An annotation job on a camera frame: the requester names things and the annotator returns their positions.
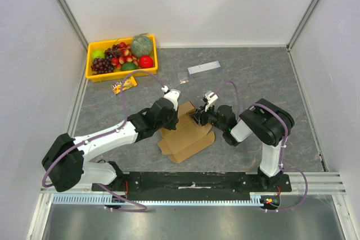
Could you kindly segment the green netted melon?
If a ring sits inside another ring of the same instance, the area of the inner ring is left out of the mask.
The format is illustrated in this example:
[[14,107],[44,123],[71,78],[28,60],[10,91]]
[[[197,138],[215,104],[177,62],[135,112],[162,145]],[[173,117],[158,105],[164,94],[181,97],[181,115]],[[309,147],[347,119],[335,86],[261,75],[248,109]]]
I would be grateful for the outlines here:
[[136,35],[131,42],[130,48],[137,58],[148,56],[153,50],[153,42],[146,35]]

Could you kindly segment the red apple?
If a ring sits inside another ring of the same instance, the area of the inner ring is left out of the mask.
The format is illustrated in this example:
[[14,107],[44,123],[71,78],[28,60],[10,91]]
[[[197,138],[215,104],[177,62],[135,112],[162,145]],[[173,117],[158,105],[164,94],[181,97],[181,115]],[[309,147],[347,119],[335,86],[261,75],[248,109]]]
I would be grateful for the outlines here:
[[138,64],[142,69],[149,69],[154,66],[154,61],[150,56],[142,56],[140,57]]

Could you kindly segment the green avocado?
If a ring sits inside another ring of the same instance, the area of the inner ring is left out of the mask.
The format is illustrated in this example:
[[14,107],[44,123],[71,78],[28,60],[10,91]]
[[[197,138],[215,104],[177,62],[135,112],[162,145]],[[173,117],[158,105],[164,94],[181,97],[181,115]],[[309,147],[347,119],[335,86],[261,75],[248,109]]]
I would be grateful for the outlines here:
[[132,70],[137,70],[137,69],[138,69],[138,66],[133,62],[126,62],[120,68],[121,71],[132,71]]

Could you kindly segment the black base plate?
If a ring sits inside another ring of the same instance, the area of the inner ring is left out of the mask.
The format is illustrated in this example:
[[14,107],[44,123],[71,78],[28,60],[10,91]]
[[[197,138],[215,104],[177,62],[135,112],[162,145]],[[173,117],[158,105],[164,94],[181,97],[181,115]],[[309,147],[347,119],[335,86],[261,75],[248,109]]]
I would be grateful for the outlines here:
[[129,172],[122,173],[105,186],[113,192],[127,195],[164,189],[212,189],[240,192],[291,192],[287,174],[279,173],[268,180],[264,175],[246,172]]

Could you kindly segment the green apple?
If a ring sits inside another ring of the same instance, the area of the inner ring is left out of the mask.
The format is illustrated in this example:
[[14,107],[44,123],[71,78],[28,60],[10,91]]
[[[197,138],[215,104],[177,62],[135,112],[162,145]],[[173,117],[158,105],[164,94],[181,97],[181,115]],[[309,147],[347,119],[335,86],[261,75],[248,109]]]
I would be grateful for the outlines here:
[[102,51],[100,49],[94,50],[91,53],[91,58],[92,58],[92,60],[95,60],[96,58],[103,59],[103,58],[105,58],[105,53],[104,53],[104,51]]

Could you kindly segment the small clear plastic bag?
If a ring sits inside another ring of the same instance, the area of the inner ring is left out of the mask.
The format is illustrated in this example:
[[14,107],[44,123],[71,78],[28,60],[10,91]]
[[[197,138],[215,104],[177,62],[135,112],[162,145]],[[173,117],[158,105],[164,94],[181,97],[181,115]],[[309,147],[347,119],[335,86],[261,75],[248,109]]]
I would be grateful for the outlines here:
[[189,76],[187,72],[178,73],[179,84],[185,84],[189,82]]

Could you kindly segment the yellow plastic bin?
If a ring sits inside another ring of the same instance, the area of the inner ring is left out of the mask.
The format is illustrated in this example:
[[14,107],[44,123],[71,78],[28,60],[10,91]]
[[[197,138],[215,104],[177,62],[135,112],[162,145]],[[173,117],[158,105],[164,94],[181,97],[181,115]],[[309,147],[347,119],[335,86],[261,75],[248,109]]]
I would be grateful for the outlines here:
[[[153,67],[148,69],[140,69],[138,73],[135,73],[134,77],[139,76],[148,76],[145,71],[148,71],[151,74],[156,74],[159,68],[158,64],[158,55],[157,55],[157,46],[156,46],[156,38],[152,34],[146,35],[148,38],[152,41],[152,52],[149,54],[149,56],[153,59],[154,64]],[[129,73],[131,73],[133,70],[129,71],[117,71],[115,70],[112,73],[105,73],[105,74],[98,74],[91,69],[91,65],[93,63],[92,59],[92,53],[96,50],[105,51],[108,48],[111,48],[113,45],[120,44],[121,42],[124,42],[126,44],[131,44],[133,38],[120,38],[120,39],[113,39],[113,40],[105,40],[105,41],[99,41],[99,42],[92,42],[88,45],[88,51],[87,51],[87,63],[86,63],[86,69],[85,69],[85,77],[92,82],[102,82],[102,81],[109,81],[109,80],[115,80],[115,79],[123,79],[126,77]]]

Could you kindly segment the yellow candy packet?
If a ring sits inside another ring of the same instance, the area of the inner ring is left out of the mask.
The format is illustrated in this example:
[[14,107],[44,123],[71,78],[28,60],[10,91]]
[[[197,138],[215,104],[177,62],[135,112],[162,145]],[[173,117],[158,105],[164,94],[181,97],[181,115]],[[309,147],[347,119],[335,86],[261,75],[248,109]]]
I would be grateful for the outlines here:
[[127,90],[132,87],[136,87],[137,81],[133,76],[129,77],[125,81],[116,82],[111,86],[112,91],[115,95],[119,94],[121,91]]

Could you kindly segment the brown cardboard box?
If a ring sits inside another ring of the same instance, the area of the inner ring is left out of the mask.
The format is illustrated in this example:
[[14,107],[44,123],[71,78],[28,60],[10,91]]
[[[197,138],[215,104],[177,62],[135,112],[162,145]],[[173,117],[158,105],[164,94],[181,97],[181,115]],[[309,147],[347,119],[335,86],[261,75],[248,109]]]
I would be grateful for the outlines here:
[[176,130],[160,129],[162,139],[157,145],[161,153],[173,163],[183,162],[211,146],[215,141],[212,126],[210,124],[197,125],[190,117],[192,112],[195,112],[195,107],[190,101],[179,105],[179,122],[176,124]]

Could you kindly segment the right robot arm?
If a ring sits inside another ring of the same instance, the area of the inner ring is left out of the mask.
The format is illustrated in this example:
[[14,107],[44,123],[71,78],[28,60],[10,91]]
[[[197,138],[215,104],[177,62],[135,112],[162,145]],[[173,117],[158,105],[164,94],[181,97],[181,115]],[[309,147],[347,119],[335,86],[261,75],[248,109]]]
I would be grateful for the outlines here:
[[237,146],[250,135],[255,135],[262,143],[258,186],[268,192],[278,185],[284,174],[282,158],[286,141],[295,126],[295,120],[288,112],[262,98],[239,116],[229,105],[215,108],[205,102],[190,113],[190,118],[197,125],[210,124],[221,130],[224,140],[231,146]]

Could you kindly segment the dark purple grape bunch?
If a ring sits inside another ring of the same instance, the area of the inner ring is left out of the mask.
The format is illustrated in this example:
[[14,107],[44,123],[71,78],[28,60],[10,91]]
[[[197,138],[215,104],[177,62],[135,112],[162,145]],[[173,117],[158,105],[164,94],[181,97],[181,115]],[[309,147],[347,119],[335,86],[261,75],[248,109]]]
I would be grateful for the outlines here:
[[95,75],[112,73],[114,65],[109,58],[95,58],[91,64],[91,71]]

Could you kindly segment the grey slim carton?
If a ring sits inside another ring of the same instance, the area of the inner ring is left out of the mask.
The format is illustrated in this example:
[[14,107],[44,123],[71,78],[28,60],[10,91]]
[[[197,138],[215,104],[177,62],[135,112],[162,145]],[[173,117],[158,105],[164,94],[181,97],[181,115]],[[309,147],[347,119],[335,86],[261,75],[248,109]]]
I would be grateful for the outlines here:
[[197,76],[204,73],[210,73],[221,69],[221,65],[218,61],[208,62],[205,64],[199,64],[187,69],[189,76]]

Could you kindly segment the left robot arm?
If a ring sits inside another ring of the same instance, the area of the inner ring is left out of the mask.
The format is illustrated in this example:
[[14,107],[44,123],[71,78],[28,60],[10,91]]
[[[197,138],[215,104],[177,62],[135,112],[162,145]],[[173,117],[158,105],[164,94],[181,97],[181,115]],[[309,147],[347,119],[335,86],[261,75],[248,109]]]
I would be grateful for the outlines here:
[[114,148],[152,137],[161,128],[174,130],[177,112],[178,101],[162,97],[150,108],[100,132],[75,138],[67,133],[59,135],[42,160],[46,171],[42,186],[65,192],[78,184],[101,183],[118,191],[124,182],[115,164],[91,160]]

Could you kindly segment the red cherry cluster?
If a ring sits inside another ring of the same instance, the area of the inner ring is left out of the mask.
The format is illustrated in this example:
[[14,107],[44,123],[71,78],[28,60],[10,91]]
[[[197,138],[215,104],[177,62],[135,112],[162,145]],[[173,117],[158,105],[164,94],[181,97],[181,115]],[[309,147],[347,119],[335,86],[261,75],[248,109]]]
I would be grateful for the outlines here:
[[105,57],[111,60],[117,70],[120,70],[121,66],[126,62],[133,62],[138,66],[138,59],[132,54],[130,44],[125,42],[113,44],[111,48],[105,50]]

